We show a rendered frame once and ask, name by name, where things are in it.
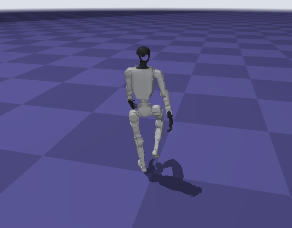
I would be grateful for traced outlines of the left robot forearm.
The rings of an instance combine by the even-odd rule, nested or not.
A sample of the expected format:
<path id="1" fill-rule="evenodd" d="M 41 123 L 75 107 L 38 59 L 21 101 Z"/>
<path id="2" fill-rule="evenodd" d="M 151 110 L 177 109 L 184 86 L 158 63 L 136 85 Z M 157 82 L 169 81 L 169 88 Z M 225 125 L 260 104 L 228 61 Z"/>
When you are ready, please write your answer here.
<path id="1" fill-rule="evenodd" d="M 127 86 L 126 86 L 126 94 L 127 94 L 127 101 L 131 100 L 133 101 L 133 91 L 127 91 Z"/>

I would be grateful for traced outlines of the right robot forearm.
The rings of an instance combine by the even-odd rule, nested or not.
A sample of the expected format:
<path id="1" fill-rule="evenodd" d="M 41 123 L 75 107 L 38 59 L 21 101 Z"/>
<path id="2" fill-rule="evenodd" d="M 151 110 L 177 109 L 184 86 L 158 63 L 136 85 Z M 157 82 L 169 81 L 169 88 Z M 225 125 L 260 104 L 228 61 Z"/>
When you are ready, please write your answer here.
<path id="1" fill-rule="evenodd" d="M 171 112 L 171 115 L 172 115 L 171 104 L 170 104 L 170 97 L 169 97 L 169 91 L 167 89 L 165 90 L 165 94 L 166 94 L 166 97 L 164 97 L 162 100 L 164 102 L 164 107 L 165 107 L 165 110 L 166 110 L 166 115 L 167 115 L 167 112 L 168 111 L 170 111 Z"/>

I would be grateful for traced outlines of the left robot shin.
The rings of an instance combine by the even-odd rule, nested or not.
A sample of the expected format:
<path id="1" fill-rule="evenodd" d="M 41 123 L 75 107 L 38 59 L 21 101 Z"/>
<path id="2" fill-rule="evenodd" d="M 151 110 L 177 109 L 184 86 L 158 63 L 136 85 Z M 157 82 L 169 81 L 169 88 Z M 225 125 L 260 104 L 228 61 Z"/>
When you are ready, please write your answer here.
<path id="1" fill-rule="evenodd" d="M 145 167 L 145 161 L 144 161 L 144 147 L 143 145 L 142 146 L 138 146 L 138 143 L 137 143 L 137 139 L 135 138 L 135 145 L 136 145 L 136 151 L 137 151 L 137 154 L 140 158 L 140 162 L 141 162 L 141 166 Z"/>

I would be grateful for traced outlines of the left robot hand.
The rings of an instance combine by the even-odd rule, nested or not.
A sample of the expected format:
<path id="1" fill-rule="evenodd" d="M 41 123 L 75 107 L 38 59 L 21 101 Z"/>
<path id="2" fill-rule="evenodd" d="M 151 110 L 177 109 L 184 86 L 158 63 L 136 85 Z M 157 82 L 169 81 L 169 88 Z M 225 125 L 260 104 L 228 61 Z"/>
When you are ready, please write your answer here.
<path id="1" fill-rule="evenodd" d="M 135 100 L 133 100 L 133 101 L 135 101 Z M 131 106 L 132 109 L 137 108 L 137 106 L 135 106 L 136 104 L 133 103 L 131 100 L 128 100 L 128 103 L 130 104 L 130 106 Z"/>

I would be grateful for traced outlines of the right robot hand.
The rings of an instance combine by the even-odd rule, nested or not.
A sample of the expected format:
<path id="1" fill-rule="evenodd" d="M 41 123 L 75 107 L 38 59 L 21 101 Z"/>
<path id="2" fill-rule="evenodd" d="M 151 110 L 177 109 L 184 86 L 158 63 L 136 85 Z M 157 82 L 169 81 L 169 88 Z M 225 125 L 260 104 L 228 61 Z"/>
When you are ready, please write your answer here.
<path id="1" fill-rule="evenodd" d="M 167 117 L 169 118 L 169 122 L 170 122 L 170 124 L 169 124 L 170 129 L 167 130 L 167 132 L 170 132 L 172 130 L 172 125 L 173 125 L 173 118 L 172 118 L 173 115 L 171 115 L 171 112 L 170 111 L 167 112 Z"/>

